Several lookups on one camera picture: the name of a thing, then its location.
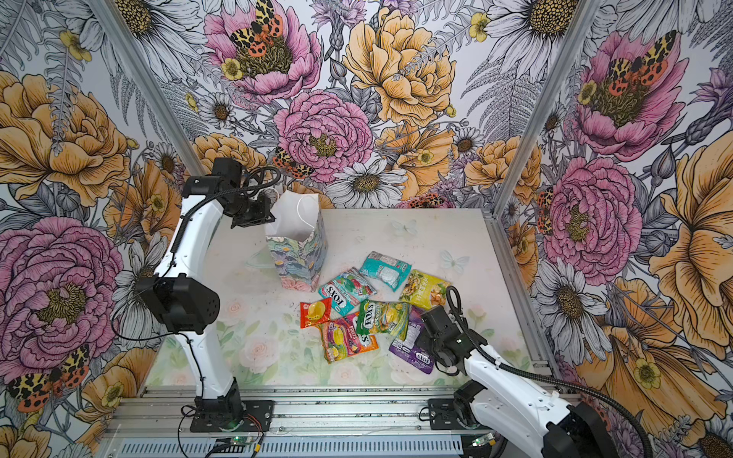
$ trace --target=small yellow flower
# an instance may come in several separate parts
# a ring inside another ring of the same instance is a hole
[[[652,388],[656,389],[662,385],[662,371],[659,370],[655,363],[650,363],[643,358],[639,358],[636,360],[634,380],[639,382],[647,390]]]
[[[186,92],[185,101],[192,110],[194,110],[196,113],[199,112],[199,103],[196,102],[193,94],[191,94],[190,92]]]
[[[429,149],[418,149],[417,151],[417,162],[420,165],[426,166],[432,163],[432,159],[435,157]]]
[[[488,35],[486,34],[486,26],[489,25],[491,20],[487,12],[477,12],[471,16],[471,28],[468,30],[468,34],[471,38],[476,38],[476,41],[482,42],[486,40]]]
[[[64,46],[69,48],[69,52],[74,59],[84,59],[87,62],[92,61],[92,53],[79,45],[79,36],[77,34],[64,30],[59,34],[59,38],[61,39],[61,43],[64,43]]]
[[[231,81],[240,80],[244,76],[240,63],[236,59],[225,59],[224,63],[221,64],[221,71],[224,72],[226,79]]]
[[[593,97],[597,90],[598,85],[595,81],[588,81],[583,85],[583,87],[581,87],[581,93],[578,94],[578,102],[580,102],[581,105],[588,105],[591,102],[591,97]]]

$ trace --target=snack bag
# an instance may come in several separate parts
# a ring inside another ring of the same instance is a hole
[[[408,332],[410,304],[405,302],[380,302],[365,300],[359,308],[356,333],[360,336],[388,333],[404,339]]]
[[[424,327],[425,324],[422,322],[420,312],[418,309],[412,309],[410,311],[407,337],[402,340],[395,339],[392,345],[389,346],[389,351],[420,369],[425,374],[429,374],[432,372],[432,368],[435,367],[435,361],[428,352],[415,345],[415,340],[417,340],[420,331]]]
[[[319,324],[324,357],[329,363],[379,348],[374,336],[358,336],[358,313]]]
[[[318,293],[322,298],[332,298],[334,310],[345,316],[377,290],[352,267],[320,287]]]
[[[423,310],[446,305],[446,288],[451,283],[442,278],[428,275],[420,270],[410,272],[405,287],[402,288],[400,300],[409,302]]]
[[[301,302],[301,329],[327,322],[330,318],[331,298],[313,303]]]
[[[411,268],[412,266],[407,262],[372,251],[366,257],[359,272],[369,278],[381,280],[387,283],[392,291],[397,291],[397,288],[408,277]]]

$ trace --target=flower bud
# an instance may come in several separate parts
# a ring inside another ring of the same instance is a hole
[[[659,186],[662,184],[662,180],[674,175],[675,162],[674,154],[672,154],[672,147],[667,149],[658,155],[654,162],[652,162],[652,186]]]

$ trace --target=black cable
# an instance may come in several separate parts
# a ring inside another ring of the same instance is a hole
[[[268,181],[268,182],[262,182],[265,179],[265,172],[271,171],[275,174],[275,177]],[[197,202],[191,209],[186,212],[185,215],[181,215],[181,224],[178,227],[178,232],[176,233],[176,238],[173,239],[173,243],[171,244],[170,251],[171,253],[175,253],[178,251],[178,247],[180,246],[181,242],[183,241],[183,235],[185,234],[185,228],[188,226],[188,222],[191,221],[191,218],[194,216],[194,213],[199,211],[201,207],[208,204],[209,202],[218,199],[219,197],[228,196],[230,194],[239,194],[243,193],[246,197],[252,197],[254,194],[257,193],[257,191],[265,188],[269,188],[272,185],[278,184],[280,182],[280,179],[282,178],[282,172],[280,172],[279,169],[276,167],[260,167],[259,169],[253,170],[251,175],[246,175],[247,180],[255,180],[257,181],[256,185],[252,186],[243,186],[242,188],[233,188],[233,189],[225,189],[223,191],[219,191],[218,193],[210,194],[209,196],[206,196],[201,200],[200,202]]]
[[[451,296],[451,292],[455,294],[457,305],[453,302],[453,297]],[[484,349],[481,348],[481,345],[479,345],[478,342],[476,342],[476,340],[473,338],[471,333],[467,332],[468,331],[468,321],[463,316],[463,307],[461,306],[460,294],[458,294],[458,289],[456,289],[456,287],[452,285],[447,287],[446,288],[446,299],[448,301],[448,307],[451,309],[451,313],[453,314],[453,317],[456,320],[456,324],[458,324],[458,327],[460,328],[460,330],[468,337],[468,340],[471,341],[471,344],[474,346],[476,351],[481,356],[486,358],[486,361],[489,361],[491,364],[496,364],[496,359],[494,359],[493,356],[486,353],[486,351],[484,351]],[[600,391],[594,390],[593,388],[590,388],[587,386],[578,385],[576,383],[571,383],[571,382],[566,382],[564,380],[559,380],[553,377],[546,377],[544,375],[532,374],[531,372],[517,369],[508,364],[501,363],[499,364],[499,368],[511,374],[518,375],[519,377],[523,377],[529,380],[534,380],[535,382],[547,383],[548,385],[560,385],[560,386],[572,388],[574,390],[588,394],[590,396],[593,396],[605,402],[606,404],[616,409],[616,411],[620,413],[624,418],[626,418],[628,422],[631,424],[631,426],[633,426],[634,430],[639,435],[639,439],[641,440],[641,445],[644,448],[644,458],[653,458],[654,451],[652,449],[652,442],[649,440],[649,436],[647,436],[647,431],[644,430],[644,427],[641,425],[641,423],[639,423],[636,417],[632,415],[631,412],[629,412],[626,409],[626,407],[622,406],[615,399],[609,396],[606,396],[605,394],[601,393]]]

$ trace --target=pink peony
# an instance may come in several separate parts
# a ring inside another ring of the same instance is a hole
[[[233,32],[251,28],[254,5],[248,12],[237,7],[234,15],[222,10],[221,16],[207,15],[204,19],[206,46],[213,49],[209,59],[222,67],[225,79],[241,95],[235,102],[247,108],[292,97],[315,86],[320,77],[321,47],[316,32],[308,35],[292,7],[285,12],[277,1],[273,0],[273,5],[275,14],[282,18],[282,37],[275,38],[261,57],[238,52],[229,38]]]
[[[591,285],[613,280],[641,237],[634,192],[628,170],[612,159],[572,159],[553,189],[548,258],[575,266]]]
[[[621,95],[609,92],[613,79],[609,66],[614,59],[634,62],[655,44],[630,42],[628,35],[612,33],[591,59],[581,76],[581,91],[575,111],[564,123],[564,132],[602,155],[615,155],[624,162],[634,160],[654,146],[672,128],[684,103],[675,103],[688,59],[679,58],[680,35],[665,62],[666,71],[649,86],[632,82]]]
[[[0,234],[0,376],[49,373],[82,345],[112,343],[109,314],[122,256],[99,231],[45,218]]]
[[[280,132],[280,147],[295,162],[313,168],[315,181],[330,183],[334,173],[372,154],[367,116],[355,103],[329,92],[299,94],[273,121]]]

